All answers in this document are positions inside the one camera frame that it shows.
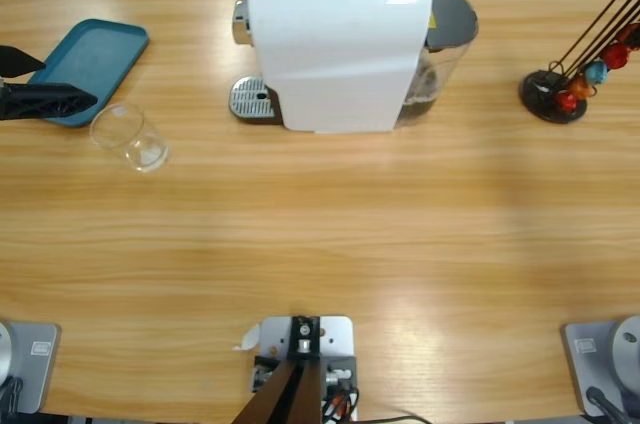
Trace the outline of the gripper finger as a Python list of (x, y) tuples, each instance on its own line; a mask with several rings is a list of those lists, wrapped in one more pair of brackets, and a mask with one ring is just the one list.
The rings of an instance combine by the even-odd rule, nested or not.
[(64, 118), (94, 106), (98, 98), (69, 84), (6, 84), (1, 119)]
[(0, 76), (16, 78), (44, 69), (46, 64), (24, 51), (7, 45), (0, 46)]

